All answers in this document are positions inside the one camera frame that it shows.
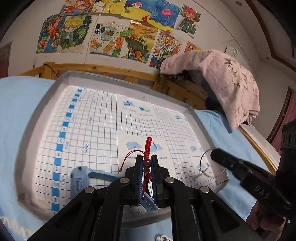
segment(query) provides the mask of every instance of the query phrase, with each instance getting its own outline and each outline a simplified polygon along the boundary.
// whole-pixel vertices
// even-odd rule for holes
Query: colorful paper poster
[[[186,48],[184,50],[184,53],[191,51],[191,50],[202,50],[200,47],[197,47],[196,45],[194,45],[193,43],[188,42],[186,45]]]
[[[120,14],[126,0],[96,0],[91,12]]]
[[[180,8],[165,0],[156,0],[148,22],[163,31],[173,31]]]
[[[60,15],[84,15],[91,12],[93,5],[94,0],[66,0]]]
[[[91,23],[91,16],[68,16],[66,17],[59,45],[58,53],[82,53],[84,39]]]
[[[194,36],[196,31],[196,22],[200,21],[200,13],[184,4],[180,14],[184,17],[184,19],[179,25],[179,29],[191,36]]]
[[[127,29],[120,21],[97,23],[89,52],[119,57]]]
[[[129,50],[123,58],[146,63],[151,53],[156,34],[156,28],[131,21],[125,37]]]
[[[65,17],[55,14],[47,18],[40,31],[36,53],[56,52]]]
[[[136,21],[147,22],[154,11],[156,0],[127,0],[121,16]]]
[[[160,32],[149,66],[158,69],[162,61],[179,53],[181,44],[181,40],[177,40],[165,32]]]

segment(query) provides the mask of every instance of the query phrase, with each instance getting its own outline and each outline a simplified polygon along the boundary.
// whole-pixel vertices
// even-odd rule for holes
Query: blue bedsheet
[[[268,170],[262,158],[243,136],[240,130],[233,132],[224,116],[211,110],[196,110],[196,114],[209,133],[216,148],[223,149],[237,158],[247,160],[253,164]],[[230,171],[227,171],[229,181],[227,185],[218,192],[223,199],[242,219],[246,220],[250,214],[256,199],[239,185]]]
[[[27,123],[53,83],[27,76],[0,80],[0,218],[17,241],[26,240],[44,224],[17,203],[14,165]]]

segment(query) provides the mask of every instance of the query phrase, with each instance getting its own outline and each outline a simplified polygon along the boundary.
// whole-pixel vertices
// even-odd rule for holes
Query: red cord
[[[124,160],[122,162],[121,168],[118,170],[118,172],[122,172],[122,167],[124,165],[125,160],[129,157],[129,155],[131,155],[132,153],[134,153],[136,151],[142,152],[144,154],[144,152],[142,150],[132,150],[129,153],[127,153],[126,157],[124,158]]]
[[[144,151],[144,161],[148,161],[150,159],[150,147],[152,143],[152,138],[147,137],[145,151]]]

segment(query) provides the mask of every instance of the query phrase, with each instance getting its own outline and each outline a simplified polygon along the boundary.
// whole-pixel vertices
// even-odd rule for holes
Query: wooden railing
[[[59,72],[67,70],[99,73],[106,76],[109,76],[110,74],[117,74],[118,78],[133,84],[138,84],[139,79],[149,80],[153,82],[153,90],[185,102],[194,109],[206,109],[205,103],[201,98],[192,94],[183,87],[167,80],[165,76],[153,75],[130,69],[95,64],[56,64],[55,62],[46,62],[42,66],[31,69],[20,75],[36,76],[39,74],[41,78],[56,80]]]

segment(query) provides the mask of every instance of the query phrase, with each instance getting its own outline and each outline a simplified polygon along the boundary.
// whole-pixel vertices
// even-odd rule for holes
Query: black mechanical arm
[[[28,241],[119,240],[124,205],[138,205],[143,157],[108,187],[85,188]],[[208,187],[186,187],[170,177],[151,156],[153,197],[159,208],[171,209],[174,241],[261,240],[225,202]]]
[[[212,160],[232,171],[240,185],[263,206],[259,218],[277,214],[291,222],[279,241],[296,240],[296,120],[283,127],[282,155],[276,176],[245,160],[215,149]],[[159,208],[170,207],[174,241],[257,241],[253,231],[208,187],[186,187],[170,177],[151,156],[153,199]],[[108,187],[86,187],[28,241],[117,241],[124,205],[138,205],[142,194],[143,157]]]

